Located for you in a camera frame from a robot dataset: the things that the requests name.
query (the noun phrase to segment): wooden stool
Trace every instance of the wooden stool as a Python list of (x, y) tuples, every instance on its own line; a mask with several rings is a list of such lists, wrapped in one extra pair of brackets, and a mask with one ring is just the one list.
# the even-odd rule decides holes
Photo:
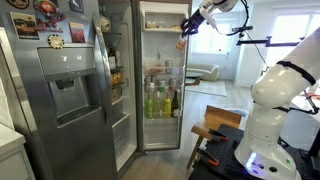
[(191, 129), (191, 132), (198, 134), (199, 138), (190, 156), (187, 169), (190, 168), (192, 161), (194, 160), (197, 154), (197, 149), (198, 147), (200, 147), (203, 138), (207, 138), (209, 140), (212, 139), (212, 135), (208, 133), (210, 128), (217, 130), (221, 124), (226, 124), (228, 126), (238, 128), (241, 121), (241, 117), (242, 116), (240, 114), (236, 114), (212, 106), (207, 106), (207, 110), (204, 115), (204, 120), (197, 122)]

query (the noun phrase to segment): food container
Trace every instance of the food container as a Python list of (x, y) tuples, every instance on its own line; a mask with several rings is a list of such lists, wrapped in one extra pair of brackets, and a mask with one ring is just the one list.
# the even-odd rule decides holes
[(166, 73), (167, 74), (172, 74), (173, 61), (172, 60), (166, 60), (165, 66), (166, 66)]

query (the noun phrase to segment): cable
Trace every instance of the cable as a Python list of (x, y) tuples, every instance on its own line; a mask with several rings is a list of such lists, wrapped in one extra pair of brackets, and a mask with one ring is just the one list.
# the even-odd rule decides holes
[[(244, 32), (247, 34), (247, 36), (249, 37), (249, 39), (250, 39), (251, 41), (253, 41), (253, 40), (251, 39), (250, 35), (247, 33), (247, 31), (244, 31)], [(258, 46), (257, 46), (255, 43), (254, 43), (254, 46), (257, 48), (258, 53), (259, 53), (262, 61), (263, 61), (264, 64), (267, 66), (267, 70), (270, 69), (270, 67), (269, 67), (268, 64), (266, 63), (266, 60), (262, 57), (261, 52), (260, 52), (260, 49), (258, 48)]]
[[(242, 25), (242, 28), (245, 28), (245, 27), (247, 26), (247, 23), (248, 23), (248, 20), (249, 20), (249, 10), (248, 10), (249, 7), (248, 7), (248, 2), (247, 2), (247, 0), (241, 0), (241, 2), (242, 2), (242, 4), (244, 5), (245, 10), (246, 10), (246, 14), (247, 14), (246, 20), (245, 20), (244, 24)], [(224, 35), (224, 36), (233, 36), (233, 35), (235, 35), (235, 34), (237, 34), (237, 33), (240, 33), (240, 32), (241, 32), (240, 29), (241, 29), (241, 28), (239, 28), (236, 32), (233, 32), (233, 33), (223, 34), (223, 33), (221, 33), (221, 32), (219, 31), (218, 27), (216, 27), (217, 32), (218, 32), (219, 34), (221, 34), (221, 35)]]

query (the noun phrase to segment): bottle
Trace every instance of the bottle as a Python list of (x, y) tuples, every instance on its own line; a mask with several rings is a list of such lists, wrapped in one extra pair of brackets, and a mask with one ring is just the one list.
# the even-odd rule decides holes
[(159, 91), (164, 93), (166, 90), (166, 81), (164, 79), (159, 81)]
[(178, 101), (178, 91), (174, 91), (174, 97), (171, 104), (171, 116), (176, 118), (179, 116), (179, 101)]
[(166, 73), (167, 74), (172, 74), (172, 66), (173, 66), (172, 60), (166, 60), (165, 61), (165, 66), (167, 67), (166, 68)]
[(116, 64), (117, 67), (121, 66), (120, 51), (116, 51)]
[(149, 90), (150, 90), (150, 92), (154, 92), (154, 83), (153, 82), (151, 82), (150, 83), (150, 86), (149, 86)]
[(148, 94), (148, 100), (146, 102), (146, 117), (153, 118), (153, 101), (151, 98), (151, 93)]
[(109, 66), (110, 69), (116, 68), (116, 50), (113, 45), (107, 45), (108, 46), (108, 60), (109, 60)]
[(167, 93), (167, 98), (164, 102), (164, 117), (171, 117), (171, 100), (169, 97), (169, 93)]
[(163, 117), (163, 105), (160, 98), (160, 91), (157, 91), (157, 97), (154, 103), (153, 114), (155, 118)]
[(176, 86), (177, 86), (176, 78), (171, 78), (170, 79), (170, 90), (174, 91), (176, 89)]

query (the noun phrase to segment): white cabinet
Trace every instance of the white cabinet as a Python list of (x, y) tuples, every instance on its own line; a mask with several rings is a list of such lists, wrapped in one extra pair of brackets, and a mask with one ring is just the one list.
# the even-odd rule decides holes
[(34, 180), (24, 149), (25, 138), (0, 124), (0, 179)]

